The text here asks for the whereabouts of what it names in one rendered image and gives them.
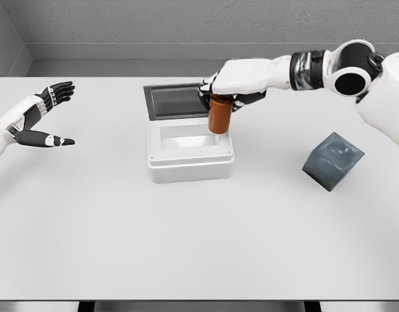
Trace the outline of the dark grey cube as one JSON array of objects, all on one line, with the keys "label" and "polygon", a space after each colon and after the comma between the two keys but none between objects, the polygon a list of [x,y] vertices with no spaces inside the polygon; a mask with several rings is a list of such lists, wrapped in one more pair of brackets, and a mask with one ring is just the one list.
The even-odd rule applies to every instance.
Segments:
[{"label": "dark grey cube", "polygon": [[333,132],[310,153],[302,170],[331,192],[364,155],[359,148]]}]

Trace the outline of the dark grey box lid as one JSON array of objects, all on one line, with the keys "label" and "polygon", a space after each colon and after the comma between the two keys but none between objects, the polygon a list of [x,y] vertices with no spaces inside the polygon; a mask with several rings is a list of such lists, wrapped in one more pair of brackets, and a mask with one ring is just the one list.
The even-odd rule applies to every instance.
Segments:
[{"label": "dark grey box lid", "polygon": [[199,83],[144,86],[150,121],[208,117],[198,95]]}]

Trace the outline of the brown cylindrical bottle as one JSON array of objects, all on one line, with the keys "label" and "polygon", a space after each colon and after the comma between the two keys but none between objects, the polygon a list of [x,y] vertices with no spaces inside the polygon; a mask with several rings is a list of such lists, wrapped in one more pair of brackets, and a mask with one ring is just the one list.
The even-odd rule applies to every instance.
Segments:
[{"label": "brown cylindrical bottle", "polygon": [[233,103],[232,95],[211,95],[208,126],[212,133],[222,135],[228,131]]}]

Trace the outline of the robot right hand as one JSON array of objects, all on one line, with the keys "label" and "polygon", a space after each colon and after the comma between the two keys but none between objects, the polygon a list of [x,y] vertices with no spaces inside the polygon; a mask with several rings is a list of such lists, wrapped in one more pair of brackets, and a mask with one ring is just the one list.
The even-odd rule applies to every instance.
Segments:
[{"label": "robot right hand", "polygon": [[265,58],[235,59],[227,61],[213,76],[200,83],[198,96],[207,109],[211,96],[233,96],[232,112],[255,103],[266,96],[270,87],[281,85],[274,63]]}]

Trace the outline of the white open box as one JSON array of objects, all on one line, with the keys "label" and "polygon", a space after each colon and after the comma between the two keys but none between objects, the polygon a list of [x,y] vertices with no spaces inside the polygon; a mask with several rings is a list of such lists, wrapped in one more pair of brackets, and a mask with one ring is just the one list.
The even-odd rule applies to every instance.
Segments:
[{"label": "white open box", "polygon": [[206,118],[149,122],[147,164],[154,183],[225,179],[234,163],[230,132],[210,132]]}]

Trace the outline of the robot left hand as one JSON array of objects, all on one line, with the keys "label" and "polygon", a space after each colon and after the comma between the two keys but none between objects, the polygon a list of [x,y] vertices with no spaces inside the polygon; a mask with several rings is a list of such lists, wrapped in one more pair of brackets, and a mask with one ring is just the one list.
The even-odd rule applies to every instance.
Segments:
[{"label": "robot left hand", "polygon": [[75,141],[70,138],[32,129],[54,107],[69,101],[74,90],[71,81],[50,85],[41,93],[25,98],[0,117],[0,156],[7,146],[15,143],[38,148],[74,145]]}]

